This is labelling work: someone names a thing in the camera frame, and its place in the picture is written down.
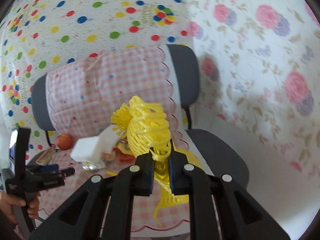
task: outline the blue dot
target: blue dot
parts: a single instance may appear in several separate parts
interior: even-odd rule
[[[167,40],[168,40],[169,42],[174,42],[174,41],[176,40],[176,38],[173,37],[173,36],[170,36],[170,37],[168,37]]]
[[[78,23],[84,23],[87,20],[86,16],[81,16],[78,18]]]
[[[58,3],[57,7],[61,7],[62,5],[64,5],[65,1],[61,1],[60,3]]]
[[[160,18],[158,15],[155,15],[155,16],[153,17],[153,19],[154,19],[156,22],[161,21],[161,18]]]
[[[75,61],[74,58],[70,58],[70,59],[67,61],[67,63],[69,64],[69,63],[74,62],[74,61]]]

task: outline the yellow dot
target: yellow dot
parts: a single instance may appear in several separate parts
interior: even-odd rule
[[[54,56],[53,59],[52,59],[52,63],[54,63],[54,64],[58,63],[60,61],[60,58],[61,57],[59,55]]]
[[[51,28],[51,33],[56,33],[59,31],[59,27],[58,26],[54,26]]]
[[[176,18],[173,15],[168,15],[167,20],[170,22],[174,22],[176,20]]]
[[[31,50],[29,50],[28,55],[32,56],[35,53],[36,49],[32,48]]]
[[[157,22],[157,24],[158,24],[159,26],[165,26],[164,21]]]
[[[91,34],[91,35],[88,36],[87,42],[95,42],[96,39],[97,39],[97,36],[94,35],[94,34]]]
[[[130,3],[129,3],[128,1],[123,1],[123,2],[121,3],[121,5],[122,5],[122,6],[129,6]]]
[[[116,17],[117,18],[122,18],[122,17],[124,17],[125,16],[125,14],[123,13],[123,12],[117,12],[116,13]]]

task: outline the pink checkered tablecloth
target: pink checkered tablecloth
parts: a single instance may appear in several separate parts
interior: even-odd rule
[[[71,150],[59,151],[54,162],[61,169],[74,167],[76,172],[73,176],[66,178],[66,185],[50,190],[42,191],[40,198],[40,209],[50,215],[52,214],[68,197],[70,197],[81,185],[83,185],[91,176],[100,174],[104,178],[109,177],[106,171],[119,173],[120,170],[130,166],[131,164],[118,164],[116,161],[110,163],[106,169],[92,172],[81,171],[81,163],[75,162],[70,156]],[[158,220],[160,226],[152,214],[160,200],[160,186],[155,181],[153,194],[150,197],[136,196],[133,203],[132,212],[132,232],[138,232],[145,227],[154,230],[169,230],[180,225],[183,221],[189,222],[189,205],[183,204],[171,208],[164,208],[158,211]]]

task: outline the yellow plastic netting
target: yellow plastic netting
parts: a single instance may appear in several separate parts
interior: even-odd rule
[[[145,103],[140,97],[134,96],[129,101],[129,106],[122,104],[113,113],[111,122],[116,125],[114,130],[119,130],[118,134],[125,131],[123,137],[127,137],[130,150],[135,157],[152,153],[155,161],[154,179],[161,186],[161,199],[153,217],[156,219],[157,212],[161,208],[188,203],[188,195],[175,196],[171,192],[168,172],[171,133],[161,104]],[[189,163],[202,169],[199,160],[192,152],[180,148],[175,150],[184,153]]]

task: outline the green dot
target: green dot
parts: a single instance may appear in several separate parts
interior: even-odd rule
[[[17,59],[21,59],[21,57],[22,57],[22,51],[20,51],[20,52],[18,53]]]
[[[132,22],[132,25],[134,25],[134,26],[139,26],[139,25],[140,25],[140,22],[139,22],[139,21],[133,21],[133,22]]]
[[[170,14],[171,13],[171,10],[169,8],[164,8],[163,11],[166,13],[166,14]]]
[[[119,32],[111,32],[109,35],[109,37],[112,38],[113,40],[119,38],[119,36],[120,36]]]
[[[102,5],[102,2],[95,2],[92,6],[94,7],[94,8],[98,8],[98,7],[100,7]]]
[[[62,38],[61,38],[61,41],[62,42],[67,42],[69,40],[69,36],[68,35],[65,35],[65,36],[63,36]]]
[[[41,62],[39,63],[39,68],[40,68],[40,69],[43,69],[46,65],[47,65],[46,61],[43,60],[43,61],[41,61]]]

